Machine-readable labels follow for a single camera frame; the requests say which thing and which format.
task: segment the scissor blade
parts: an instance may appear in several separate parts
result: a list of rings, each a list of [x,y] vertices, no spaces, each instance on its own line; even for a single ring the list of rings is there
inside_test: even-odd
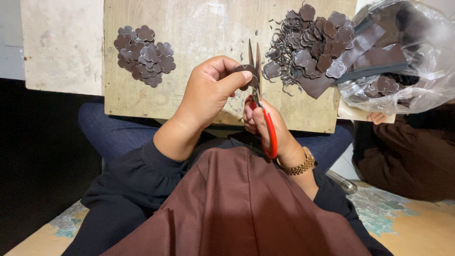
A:
[[[253,51],[251,50],[251,39],[248,42],[248,58],[250,60],[250,64],[254,66],[254,61],[253,61]]]
[[[256,67],[254,68],[254,73],[258,78],[261,75],[261,52],[259,52],[259,43],[256,43]]]
[[[261,76],[261,52],[259,51],[259,43],[256,43],[256,67],[254,68],[255,76],[258,78],[258,97],[261,100],[262,93],[262,76]]]

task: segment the knee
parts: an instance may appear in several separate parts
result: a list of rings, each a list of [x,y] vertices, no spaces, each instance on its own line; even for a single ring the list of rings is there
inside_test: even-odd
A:
[[[335,135],[342,140],[342,143],[351,144],[354,140],[354,124],[351,120],[337,120]]]
[[[77,124],[80,129],[85,130],[87,126],[93,124],[96,120],[103,118],[104,104],[102,103],[84,103],[79,108]]]

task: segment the person's right hand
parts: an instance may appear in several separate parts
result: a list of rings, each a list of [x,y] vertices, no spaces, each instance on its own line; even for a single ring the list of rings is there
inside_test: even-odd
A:
[[[265,99],[261,100],[265,111],[270,113],[273,126],[277,134],[278,158],[280,163],[286,167],[299,166],[306,159],[302,146],[294,139],[289,132],[280,112]],[[243,111],[243,121],[245,129],[253,134],[261,134],[262,142],[266,148],[270,148],[270,137],[268,135],[267,124],[261,108],[257,108],[254,101],[245,104]]]

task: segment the fingernail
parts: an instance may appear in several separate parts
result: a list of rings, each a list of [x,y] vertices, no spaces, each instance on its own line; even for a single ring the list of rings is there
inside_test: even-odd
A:
[[[242,74],[245,76],[245,79],[247,81],[251,80],[251,78],[253,77],[253,74],[250,71],[242,71]]]

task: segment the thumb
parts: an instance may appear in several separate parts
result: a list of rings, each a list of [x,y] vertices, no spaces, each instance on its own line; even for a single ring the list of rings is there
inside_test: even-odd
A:
[[[235,72],[221,79],[216,84],[223,96],[228,97],[240,87],[251,81],[253,74],[250,71]]]
[[[267,123],[265,123],[264,113],[262,112],[261,108],[257,107],[253,110],[253,121],[256,124],[259,133],[261,134],[264,145],[268,145],[269,137]]]

